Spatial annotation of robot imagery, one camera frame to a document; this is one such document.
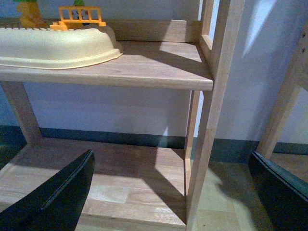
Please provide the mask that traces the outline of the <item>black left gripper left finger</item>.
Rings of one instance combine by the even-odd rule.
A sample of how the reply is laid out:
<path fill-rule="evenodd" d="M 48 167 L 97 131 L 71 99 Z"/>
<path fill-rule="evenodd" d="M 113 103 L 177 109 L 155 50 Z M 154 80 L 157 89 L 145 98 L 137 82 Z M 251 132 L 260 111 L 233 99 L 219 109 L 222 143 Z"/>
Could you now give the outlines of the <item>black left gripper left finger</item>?
<path fill-rule="evenodd" d="M 95 167 L 91 150 L 0 213 L 2 231 L 73 231 L 88 197 Z"/>

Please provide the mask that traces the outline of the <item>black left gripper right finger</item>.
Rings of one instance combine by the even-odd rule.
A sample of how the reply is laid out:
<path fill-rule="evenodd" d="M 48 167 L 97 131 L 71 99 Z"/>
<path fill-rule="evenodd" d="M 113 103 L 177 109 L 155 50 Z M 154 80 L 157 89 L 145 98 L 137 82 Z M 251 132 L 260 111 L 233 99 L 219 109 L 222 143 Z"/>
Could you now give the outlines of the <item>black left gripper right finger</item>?
<path fill-rule="evenodd" d="M 308 229 L 308 184 L 253 152 L 248 161 L 258 196 L 276 231 Z"/>

